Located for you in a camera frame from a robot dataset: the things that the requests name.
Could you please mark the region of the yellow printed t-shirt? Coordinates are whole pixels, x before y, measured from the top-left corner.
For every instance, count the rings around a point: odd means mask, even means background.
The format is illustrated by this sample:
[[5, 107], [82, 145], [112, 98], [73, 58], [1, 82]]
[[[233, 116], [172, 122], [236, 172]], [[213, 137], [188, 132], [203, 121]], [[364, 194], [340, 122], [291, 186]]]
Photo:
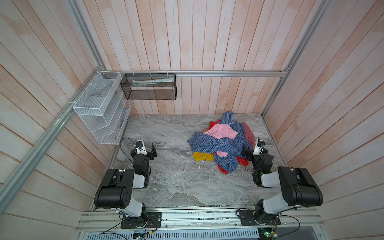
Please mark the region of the yellow printed t-shirt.
[[193, 158], [195, 161], [214, 161], [214, 154], [207, 153], [193, 153]]

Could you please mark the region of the blue checkered shirt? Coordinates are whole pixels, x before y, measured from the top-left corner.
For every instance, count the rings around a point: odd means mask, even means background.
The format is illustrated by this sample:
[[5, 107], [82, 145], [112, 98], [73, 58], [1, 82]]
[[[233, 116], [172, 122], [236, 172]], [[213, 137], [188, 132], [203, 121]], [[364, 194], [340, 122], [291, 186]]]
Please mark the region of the blue checkered shirt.
[[214, 161], [228, 173], [238, 167], [238, 157], [244, 157], [244, 148], [254, 150], [245, 137], [245, 127], [234, 119], [234, 113], [227, 111], [220, 121], [206, 133], [195, 132], [187, 140], [195, 153], [214, 154]]

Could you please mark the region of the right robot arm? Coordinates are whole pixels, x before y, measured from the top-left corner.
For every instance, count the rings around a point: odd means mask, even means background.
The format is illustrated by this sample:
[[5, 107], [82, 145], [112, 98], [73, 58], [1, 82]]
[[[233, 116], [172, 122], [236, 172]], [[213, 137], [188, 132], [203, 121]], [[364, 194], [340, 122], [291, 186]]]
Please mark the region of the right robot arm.
[[257, 224], [269, 224], [291, 209], [323, 204], [323, 194], [307, 169], [278, 167], [271, 172], [274, 157], [263, 145], [253, 151], [244, 146], [243, 156], [253, 164], [253, 181], [258, 187], [281, 190], [269, 199], [258, 201], [253, 212]]

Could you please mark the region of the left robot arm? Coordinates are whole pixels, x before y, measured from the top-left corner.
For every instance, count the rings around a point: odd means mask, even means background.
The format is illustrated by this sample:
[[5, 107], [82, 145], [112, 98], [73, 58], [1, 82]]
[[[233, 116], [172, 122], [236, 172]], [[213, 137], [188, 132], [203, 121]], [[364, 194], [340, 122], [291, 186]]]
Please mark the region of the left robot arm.
[[106, 171], [96, 191], [94, 204], [96, 208], [116, 209], [127, 218], [145, 220], [146, 206], [135, 200], [132, 194], [134, 189], [147, 188], [152, 172], [150, 161], [157, 157], [157, 150], [151, 145], [151, 150], [147, 151], [143, 141], [137, 141], [131, 157], [131, 169]]

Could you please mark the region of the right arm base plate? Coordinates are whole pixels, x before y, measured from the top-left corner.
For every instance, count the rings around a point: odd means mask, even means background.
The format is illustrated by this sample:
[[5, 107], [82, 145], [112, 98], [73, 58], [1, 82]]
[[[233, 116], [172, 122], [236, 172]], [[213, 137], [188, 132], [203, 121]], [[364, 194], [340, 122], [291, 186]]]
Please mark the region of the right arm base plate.
[[263, 211], [240, 208], [236, 211], [242, 226], [281, 225], [278, 215], [266, 214]]

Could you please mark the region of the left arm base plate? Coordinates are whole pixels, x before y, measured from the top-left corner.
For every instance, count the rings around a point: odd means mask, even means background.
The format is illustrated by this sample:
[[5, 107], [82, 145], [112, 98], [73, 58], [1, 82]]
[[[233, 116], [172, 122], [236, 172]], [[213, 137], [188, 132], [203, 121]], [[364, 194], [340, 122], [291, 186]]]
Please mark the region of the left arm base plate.
[[124, 216], [123, 222], [121, 223], [121, 229], [143, 229], [145, 227], [158, 229], [161, 227], [161, 223], [161, 212], [142, 213], [142, 215], [137, 218]]

